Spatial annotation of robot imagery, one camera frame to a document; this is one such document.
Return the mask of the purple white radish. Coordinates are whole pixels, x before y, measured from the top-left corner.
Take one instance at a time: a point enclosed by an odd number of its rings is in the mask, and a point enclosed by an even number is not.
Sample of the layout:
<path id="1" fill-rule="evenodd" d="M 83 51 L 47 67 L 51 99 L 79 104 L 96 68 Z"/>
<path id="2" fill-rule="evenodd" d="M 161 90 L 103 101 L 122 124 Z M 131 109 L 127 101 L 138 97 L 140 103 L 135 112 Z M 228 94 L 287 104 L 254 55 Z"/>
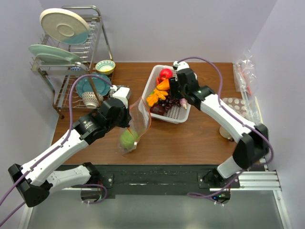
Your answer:
<path id="1" fill-rule="evenodd" d="M 182 108 L 184 108 L 185 110 L 187 110 L 187 100 L 185 98 L 180 99 L 180 105 Z"/>

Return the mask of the clear zip top bag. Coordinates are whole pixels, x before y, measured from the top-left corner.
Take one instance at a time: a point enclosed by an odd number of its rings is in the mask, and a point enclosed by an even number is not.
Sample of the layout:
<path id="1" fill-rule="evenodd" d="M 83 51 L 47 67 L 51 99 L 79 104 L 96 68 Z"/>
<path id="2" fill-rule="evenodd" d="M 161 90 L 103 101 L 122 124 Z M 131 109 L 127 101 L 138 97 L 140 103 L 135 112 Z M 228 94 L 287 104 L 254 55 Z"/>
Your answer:
<path id="1" fill-rule="evenodd" d="M 146 104 L 146 102 L 142 99 L 142 97 L 140 97 L 135 103 L 133 103 L 130 106 L 129 111 L 130 111 L 130 116 L 131 116 L 131 120 L 129 122 L 130 127 L 120 129 L 119 137 L 121 136 L 121 134 L 123 133 L 124 130 L 127 130 L 127 129 L 135 130 L 139 136 L 138 141 L 134 143 L 135 147 L 133 148 L 133 150 L 135 150 L 141 137 L 150 128 L 152 117 L 151 117 L 151 113 L 149 111 L 149 107 Z M 124 149 L 120 144 L 120 138 L 119 138 L 119 149 L 121 150 L 122 155 L 133 151 L 133 150 Z"/>

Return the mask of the large green cabbage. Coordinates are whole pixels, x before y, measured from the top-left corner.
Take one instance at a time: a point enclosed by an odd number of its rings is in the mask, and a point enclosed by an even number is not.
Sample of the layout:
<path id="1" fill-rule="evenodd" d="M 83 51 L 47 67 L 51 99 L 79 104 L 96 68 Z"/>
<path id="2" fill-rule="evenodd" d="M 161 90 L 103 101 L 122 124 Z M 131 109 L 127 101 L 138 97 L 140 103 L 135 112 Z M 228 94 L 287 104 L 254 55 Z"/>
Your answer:
<path id="1" fill-rule="evenodd" d="M 120 144 L 126 150 L 133 150 L 134 143 L 139 139 L 138 133 L 133 129 L 124 130 L 120 136 Z"/>

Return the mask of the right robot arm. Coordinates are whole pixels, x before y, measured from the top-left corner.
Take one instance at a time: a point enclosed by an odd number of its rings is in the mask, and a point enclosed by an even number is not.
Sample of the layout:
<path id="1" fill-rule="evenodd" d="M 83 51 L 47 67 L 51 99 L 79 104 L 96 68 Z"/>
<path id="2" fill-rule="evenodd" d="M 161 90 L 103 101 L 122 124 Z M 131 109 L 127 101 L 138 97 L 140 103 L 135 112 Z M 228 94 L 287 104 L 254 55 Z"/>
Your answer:
<path id="1" fill-rule="evenodd" d="M 237 143 L 232 156 L 203 177 L 204 182 L 209 185 L 224 187 L 231 176 L 241 170 L 249 169 L 268 154 L 268 129 L 264 124 L 256 125 L 240 116 L 209 86 L 200 86 L 191 68 L 176 67 L 175 71 L 176 76 L 169 80 L 170 94 L 186 99 L 188 104 L 209 115 Z"/>

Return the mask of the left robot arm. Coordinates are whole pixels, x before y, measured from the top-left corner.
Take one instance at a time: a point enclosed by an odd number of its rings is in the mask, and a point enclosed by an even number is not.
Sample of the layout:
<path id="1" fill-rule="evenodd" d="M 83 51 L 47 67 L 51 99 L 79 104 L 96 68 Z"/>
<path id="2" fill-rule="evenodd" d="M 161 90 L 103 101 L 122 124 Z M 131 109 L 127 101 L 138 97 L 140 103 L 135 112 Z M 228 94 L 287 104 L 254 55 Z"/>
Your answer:
<path id="1" fill-rule="evenodd" d="M 34 207 L 42 203 L 51 193 L 73 186 L 97 187 L 104 195 L 107 190 L 101 185 L 101 175 L 92 163 L 65 171 L 57 171 L 67 159 L 103 138 L 112 129 L 123 129 L 120 146 L 127 152 L 134 150 L 151 124 L 151 113 L 142 98 L 129 105 L 127 87 L 112 86 L 114 94 L 102 102 L 100 107 L 70 122 L 68 131 L 55 144 L 33 160 L 14 164 L 8 172 L 24 200 Z"/>

